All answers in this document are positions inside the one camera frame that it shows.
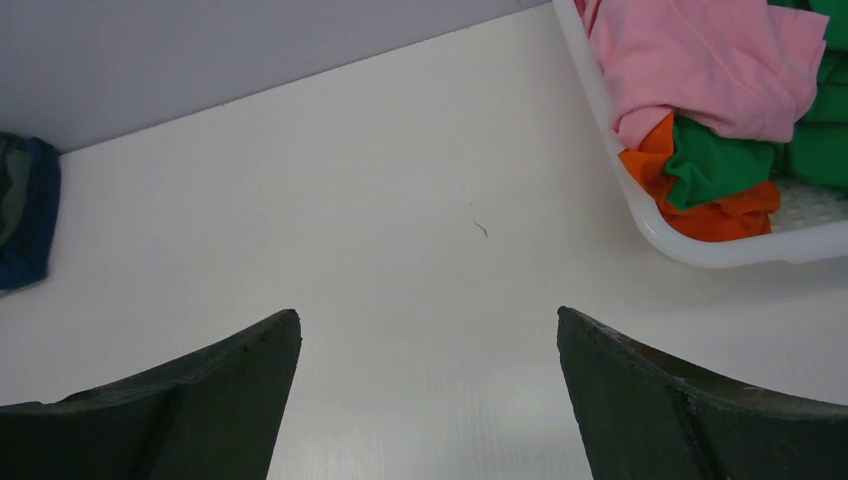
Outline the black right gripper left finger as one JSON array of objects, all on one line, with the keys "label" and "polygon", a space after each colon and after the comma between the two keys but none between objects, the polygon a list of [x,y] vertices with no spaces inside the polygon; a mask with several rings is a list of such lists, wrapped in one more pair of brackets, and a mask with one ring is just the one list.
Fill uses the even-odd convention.
[{"label": "black right gripper left finger", "polygon": [[1,410],[5,479],[263,479],[302,337],[283,310],[217,343],[55,402]]}]

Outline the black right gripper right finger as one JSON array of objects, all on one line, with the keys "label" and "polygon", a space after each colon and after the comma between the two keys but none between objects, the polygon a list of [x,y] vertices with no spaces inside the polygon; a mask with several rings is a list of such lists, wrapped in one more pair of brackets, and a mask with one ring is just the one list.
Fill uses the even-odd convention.
[{"label": "black right gripper right finger", "polygon": [[843,479],[847,409],[750,385],[570,307],[560,364],[596,479]]}]

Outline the pink t-shirt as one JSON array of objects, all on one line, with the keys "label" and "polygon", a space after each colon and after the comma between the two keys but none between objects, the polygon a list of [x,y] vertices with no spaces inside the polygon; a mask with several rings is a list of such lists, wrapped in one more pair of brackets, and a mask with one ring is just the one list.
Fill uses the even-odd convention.
[{"label": "pink t-shirt", "polygon": [[667,115],[722,121],[713,93],[727,93],[727,44],[714,31],[707,1],[578,1],[576,7],[611,101],[609,126],[626,148]]}]

